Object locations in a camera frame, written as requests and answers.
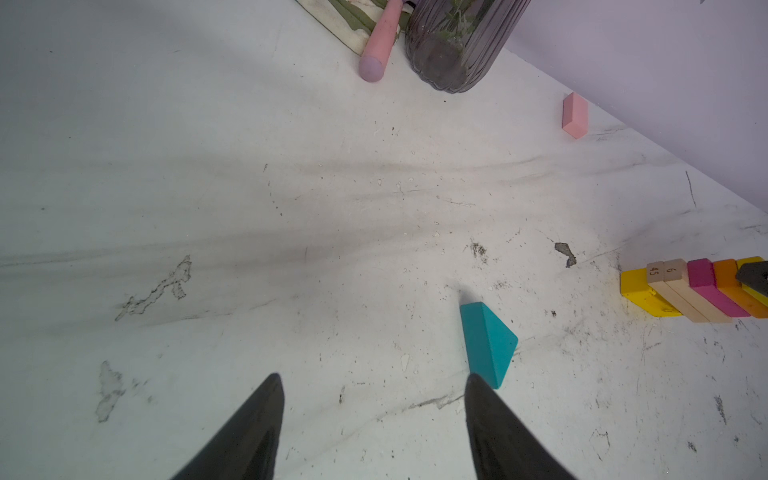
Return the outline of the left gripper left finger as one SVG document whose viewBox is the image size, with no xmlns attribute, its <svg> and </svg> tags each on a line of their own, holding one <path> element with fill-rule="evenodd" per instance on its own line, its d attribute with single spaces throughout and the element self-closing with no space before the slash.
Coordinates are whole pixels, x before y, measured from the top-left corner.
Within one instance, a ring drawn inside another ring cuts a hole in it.
<svg viewBox="0 0 768 480">
<path fill-rule="evenodd" d="M 272 479 L 284 406 L 281 377 L 272 373 L 173 479 Z"/>
</svg>

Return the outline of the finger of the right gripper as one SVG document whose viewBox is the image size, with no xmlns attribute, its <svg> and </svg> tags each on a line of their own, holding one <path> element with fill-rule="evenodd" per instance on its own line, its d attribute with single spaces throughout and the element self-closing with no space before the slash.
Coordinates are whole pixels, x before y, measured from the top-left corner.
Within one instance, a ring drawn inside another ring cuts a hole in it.
<svg viewBox="0 0 768 480">
<path fill-rule="evenodd" d="M 767 296 L 767 262 L 750 261 L 738 264 L 736 279 L 760 295 Z"/>
</svg>

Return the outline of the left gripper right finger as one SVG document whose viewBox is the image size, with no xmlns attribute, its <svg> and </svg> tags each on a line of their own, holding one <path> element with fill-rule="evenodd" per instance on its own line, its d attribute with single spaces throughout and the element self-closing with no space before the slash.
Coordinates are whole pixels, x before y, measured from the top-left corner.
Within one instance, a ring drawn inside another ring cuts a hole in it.
<svg viewBox="0 0 768 480">
<path fill-rule="evenodd" d="M 480 375 L 469 375 L 464 401 L 479 479 L 574 479 Z"/>
</svg>

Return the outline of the yellow red striped block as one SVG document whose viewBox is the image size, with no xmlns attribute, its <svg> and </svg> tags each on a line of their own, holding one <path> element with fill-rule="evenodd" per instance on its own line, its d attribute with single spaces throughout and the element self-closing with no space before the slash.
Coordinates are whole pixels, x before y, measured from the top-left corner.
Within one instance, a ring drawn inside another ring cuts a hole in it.
<svg viewBox="0 0 768 480">
<path fill-rule="evenodd" d="M 754 261 L 766 261 L 766 260 L 764 260 L 762 257 L 759 257 L 759 256 L 755 256 L 755 257 L 748 257 L 748 258 L 739 259 L 739 260 L 737 261 L 737 270 L 738 270 L 738 264 L 741 264 L 742 262 L 750 262 L 750 261 L 754 262 Z M 744 287 L 742 284 L 741 284 L 741 286 L 742 286 L 742 288 L 743 288 L 743 289 L 744 289 L 744 290 L 745 290 L 745 291 L 746 291 L 748 294 L 750 294 L 751 296 L 753 296 L 753 297 L 754 297 L 755 299 L 757 299 L 757 300 L 758 300 L 760 303 L 762 303 L 763 305 L 767 305 L 767 296 L 763 296 L 763 295 L 760 295 L 760 294 L 758 294 L 757 292 L 755 292 L 754 290 L 750 289 L 749 287 Z"/>
</svg>

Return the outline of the orange ridged wood block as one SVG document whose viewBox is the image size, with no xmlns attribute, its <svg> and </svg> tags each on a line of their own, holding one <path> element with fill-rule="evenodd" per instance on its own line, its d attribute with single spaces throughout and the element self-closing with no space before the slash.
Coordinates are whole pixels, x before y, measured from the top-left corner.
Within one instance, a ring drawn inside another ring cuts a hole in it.
<svg viewBox="0 0 768 480">
<path fill-rule="evenodd" d="M 718 290 L 736 303 L 751 317 L 767 318 L 767 306 L 743 289 L 736 279 L 737 261 L 734 259 L 720 260 L 713 263 Z"/>
</svg>

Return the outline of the magenta wood block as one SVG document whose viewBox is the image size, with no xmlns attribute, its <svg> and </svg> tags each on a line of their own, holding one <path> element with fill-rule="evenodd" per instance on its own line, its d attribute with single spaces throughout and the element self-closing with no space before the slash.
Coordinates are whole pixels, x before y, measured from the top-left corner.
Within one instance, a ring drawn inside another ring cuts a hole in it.
<svg viewBox="0 0 768 480">
<path fill-rule="evenodd" d="M 731 318 L 746 318 L 749 313 L 722 293 L 717 287 L 714 264 L 705 258 L 687 263 L 690 287 Z"/>
</svg>

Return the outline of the teal triangular wood block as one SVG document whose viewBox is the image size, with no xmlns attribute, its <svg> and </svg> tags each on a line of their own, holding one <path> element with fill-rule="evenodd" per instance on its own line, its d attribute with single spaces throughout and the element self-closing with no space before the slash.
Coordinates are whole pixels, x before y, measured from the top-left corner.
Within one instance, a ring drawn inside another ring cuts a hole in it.
<svg viewBox="0 0 768 480">
<path fill-rule="evenodd" d="M 470 372 L 498 390 L 511 364 L 518 337 L 484 303 L 460 306 Z"/>
</svg>

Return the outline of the pink wood block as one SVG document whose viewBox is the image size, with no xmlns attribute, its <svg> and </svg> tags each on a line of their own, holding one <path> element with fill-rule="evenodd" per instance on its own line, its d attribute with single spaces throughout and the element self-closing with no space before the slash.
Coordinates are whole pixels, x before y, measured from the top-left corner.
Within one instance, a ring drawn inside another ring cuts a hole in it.
<svg viewBox="0 0 768 480">
<path fill-rule="evenodd" d="M 572 92 L 563 101 L 562 130 L 578 140 L 589 130 L 589 104 L 586 99 Z"/>
</svg>

